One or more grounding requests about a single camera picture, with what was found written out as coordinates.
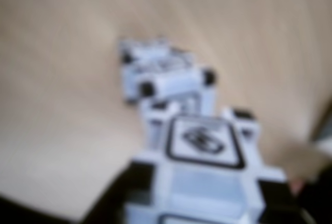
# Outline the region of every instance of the wooden surface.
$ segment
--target wooden surface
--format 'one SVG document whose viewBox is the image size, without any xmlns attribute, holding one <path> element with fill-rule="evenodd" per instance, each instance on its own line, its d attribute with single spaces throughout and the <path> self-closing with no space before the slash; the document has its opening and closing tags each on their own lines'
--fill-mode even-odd
<svg viewBox="0 0 332 224">
<path fill-rule="evenodd" d="M 0 193 L 79 219 L 143 143 L 117 40 L 159 34 L 219 73 L 218 109 L 250 107 L 290 177 L 332 96 L 332 0 L 0 0 Z"/>
</svg>

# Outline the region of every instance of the black square border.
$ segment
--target black square border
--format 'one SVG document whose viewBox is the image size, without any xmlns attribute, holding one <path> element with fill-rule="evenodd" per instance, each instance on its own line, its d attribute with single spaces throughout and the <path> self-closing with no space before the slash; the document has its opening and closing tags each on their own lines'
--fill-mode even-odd
<svg viewBox="0 0 332 224">
<path fill-rule="evenodd" d="M 174 125 L 177 119 L 181 118 L 181 117 L 192 117 L 193 119 L 195 118 L 204 118 L 204 119 L 214 119 L 214 120 L 223 120 L 221 118 L 216 118 L 216 117 L 202 117 L 202 116 L 191 116 L 191 115 L 178 115 L 176 117 L 174 117 L 171 120 L 171 125 L 170 125 L 170 131 L 169 131 L 169 136 L 167 138 L 167 144 L 166 144 L 166 155 L 170 158 L 173 159 L 175 161 L 181 161 L 181 162 L 189 162 L 189 163 L 196 163 L 196 164 L 201 164 L 201 165 L 210 165 L 210 166 L 217 166 L 217 167 L 223 167 L 223 168 L 228 168 L 228 169 L 236 169 L 236 170 L 242 170 L 245 168 L 245 162 L 242 156 L 242 152 L 239 146 L 239 141 L 236 138 L 236 134 L 235 134 L 235 130 L 233 128 L 233 126 L 230 123 L 227 123 L 228 128 L 230 129 L 231 132 L 231 136 L 233 139 L 233 142 L 235 144 L 235 150 L 236 153 L 239 157 L 239 162 L 236 165 L 230 165 L 227 163 L 216 163 L 216 162 L 202 162 L 200 160 L 196 160 L 196 159 L 190 159 L 190 158 L 179 158 L 176 157 L 174 155 L 171 154 L 171 146 L 172 146 L 172 136 L 173 136 L 173 131 L 174 131 Z"/>
</svg>

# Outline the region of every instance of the white toy robot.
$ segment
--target white toy robot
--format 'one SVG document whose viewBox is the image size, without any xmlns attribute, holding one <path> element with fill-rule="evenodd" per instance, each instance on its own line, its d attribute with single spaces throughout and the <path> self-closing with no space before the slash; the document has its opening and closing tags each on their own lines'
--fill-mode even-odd
<svg viewBox="0 0 332 224">
<path fill-rule="evenodd" d="M 139 102 L 147 145 L 127 170 L 135 176 L 125 223 L 307 223 L 283 171 L 263 164 L 253 115 L 229 107 L 213 117 L 214 72 L 191 62 L 180 69 L 151 69 L 147 60 L 178 57 L 168 42 L 136 45 L 123 48 L 137 63 L 126 62 L 122 75 L 127 99 Z M 133 72 L 142 64 L 148 72 Z"/>
</svg>

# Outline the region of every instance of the black plastic part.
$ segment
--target black plastic part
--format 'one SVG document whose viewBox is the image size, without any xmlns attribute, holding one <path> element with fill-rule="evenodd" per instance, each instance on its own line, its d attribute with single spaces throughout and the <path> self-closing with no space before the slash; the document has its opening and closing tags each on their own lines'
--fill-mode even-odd
<svg viewBox="0 0 332 224">
<path fill-rule="evenodd" d="M 123 64 L 128 65 L 134 61 L 134 58 L 131 55 L 129 55 L 128 53 L 124 53 L 121 56 L 121 61 Z"/>
<path fill-rule="evenodd" d="M 167 101 L 162 101 L 162 102 L 154 103 L 152 105 L 152 108 L 159 109 L 159 110 L 164 110 L 164 109 L 166 109 L 167 104 L 168 104 Z"/>
<path fill-rule="evenodd" d="M 251 112 L 243 109 L 234 109 L 234 114 L 239 119 L 255 119 Z"/>
<path fill-rule="evenodd" d="M 305 224 L 286 183 L 259 180 L 266 208 L 259 219 L 262 224 Z"/>
<path fill-rule="evenodd" d="M 212 86 L 216 84 L 217 76 L 211 69 L 204 70 L 204 84 L 206 86 Z"/>
<path fill-rule="evenodd" d="M 132 162 L 115 181 L 111 183 L 97 204 L 86 216 L 84 224 L 120 224 L 123 222 L 122 208 L 128 195 L 133 192 L 143 192 L 144 200 L 151 192 L 155 166 L 150 163 Z"/>
<path fill-rule="evenodd" d="M 140 85 L 140 93 L 142 97 L 150 97 L 155 94 L 155 87 L 152 82 L 143 82 Z"/>
</svg>

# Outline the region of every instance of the printed logo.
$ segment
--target printed logo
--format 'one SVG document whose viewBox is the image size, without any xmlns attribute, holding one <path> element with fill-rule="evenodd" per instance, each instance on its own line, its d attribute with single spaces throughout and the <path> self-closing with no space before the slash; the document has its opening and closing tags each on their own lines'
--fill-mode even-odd
<svg viewBox="0 0 332 224">
<path fill-rule="evenodd" d="M 205 127 L 189 129 L 183 134 L 183 138 L 200 152 L 216 155 L 225 148 L 225 145 L 219 139 L 211 135 Z"/>
</svg>

